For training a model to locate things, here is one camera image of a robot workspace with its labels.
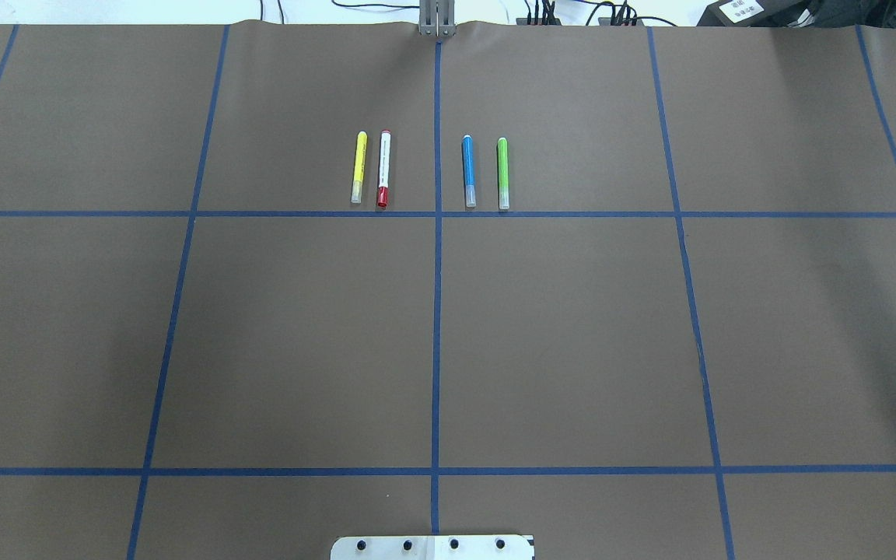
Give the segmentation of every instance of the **green marker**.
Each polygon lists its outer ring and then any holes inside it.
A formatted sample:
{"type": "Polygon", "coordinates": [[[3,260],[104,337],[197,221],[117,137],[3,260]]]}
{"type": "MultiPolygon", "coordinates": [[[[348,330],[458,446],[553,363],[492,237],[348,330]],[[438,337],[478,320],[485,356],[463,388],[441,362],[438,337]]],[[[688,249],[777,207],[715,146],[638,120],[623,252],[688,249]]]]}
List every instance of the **green marker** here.
{"type": "Polygon", "coordinates": [[[500,209],[509,210],[509,157],[507,155],[507,138],[497,141],[497,170],[500,173],[500,209]]]}

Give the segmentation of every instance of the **marker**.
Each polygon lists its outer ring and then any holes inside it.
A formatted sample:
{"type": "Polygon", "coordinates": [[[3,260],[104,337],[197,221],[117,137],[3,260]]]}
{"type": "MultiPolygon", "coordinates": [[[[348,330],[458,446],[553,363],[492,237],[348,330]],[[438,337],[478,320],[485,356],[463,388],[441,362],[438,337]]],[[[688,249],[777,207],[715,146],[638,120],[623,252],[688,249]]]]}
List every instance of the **marker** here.
{"type": "Polygon", "coordinates": [[[383,130],[380,137],[380,191],[376,195],[376,204],[385,208],[389,202],[389,143],[392,132],[383,130]]]}
{"type": "Polygon", "coordinates": [[[507,153],[507,138],[497,141],[497,170],[500,185],[500,209],[509,210],[509,157],[507,153]]]}
{"type": "Polygon", "coordinates": [[[362,184],[366,182],[366,145],[369,135],[359,132],[359,142],[355,145],[355,180],[352,181],[352,204],[362,203],[362,184]]]}
{"type": "Polygon", "coordinates": [[[472,156],[472,137],[462,137],[462,171],[465,174],[465,207],[476,207],[476,160],[472,156]]]}

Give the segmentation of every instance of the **white marker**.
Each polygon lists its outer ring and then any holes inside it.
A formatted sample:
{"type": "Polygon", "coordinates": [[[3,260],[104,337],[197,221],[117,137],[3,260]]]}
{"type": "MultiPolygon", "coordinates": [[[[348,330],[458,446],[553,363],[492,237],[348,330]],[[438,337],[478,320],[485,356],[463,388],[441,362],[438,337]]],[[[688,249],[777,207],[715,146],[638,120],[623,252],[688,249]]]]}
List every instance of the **white marker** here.
{"type": "Polygon", "coordinates": [[[380,191],[376,195],[376,204],[385,208],[389,202],[389,145],[392,132],[383,130],[380,137],[380,191]]]}

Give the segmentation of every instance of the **blue marker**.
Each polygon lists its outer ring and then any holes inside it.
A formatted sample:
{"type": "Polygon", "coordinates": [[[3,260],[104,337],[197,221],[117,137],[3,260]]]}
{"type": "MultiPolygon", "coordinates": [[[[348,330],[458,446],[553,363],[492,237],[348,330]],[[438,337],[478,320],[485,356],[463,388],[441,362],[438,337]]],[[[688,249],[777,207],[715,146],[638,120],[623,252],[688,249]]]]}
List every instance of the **blue marker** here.
{"type": "Polygon", "coordinates": [[[472,156],[472,137],[462,137],[462,167],[465,174],[465,207],[476,207],[476,160],[472,156]]]}

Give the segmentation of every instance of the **barcode sticker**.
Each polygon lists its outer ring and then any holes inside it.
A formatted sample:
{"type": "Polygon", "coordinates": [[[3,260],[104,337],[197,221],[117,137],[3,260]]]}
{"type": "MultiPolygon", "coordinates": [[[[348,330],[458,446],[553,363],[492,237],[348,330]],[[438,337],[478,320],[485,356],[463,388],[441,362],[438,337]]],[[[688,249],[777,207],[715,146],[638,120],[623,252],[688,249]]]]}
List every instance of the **barcode sticker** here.
{"type": "Polygon", "coordinates": [[[721,11],[732,20],[732,23],[738,23],[764,12],[764,9],[756,0],[735,0],[722,4],[721,11]]]}

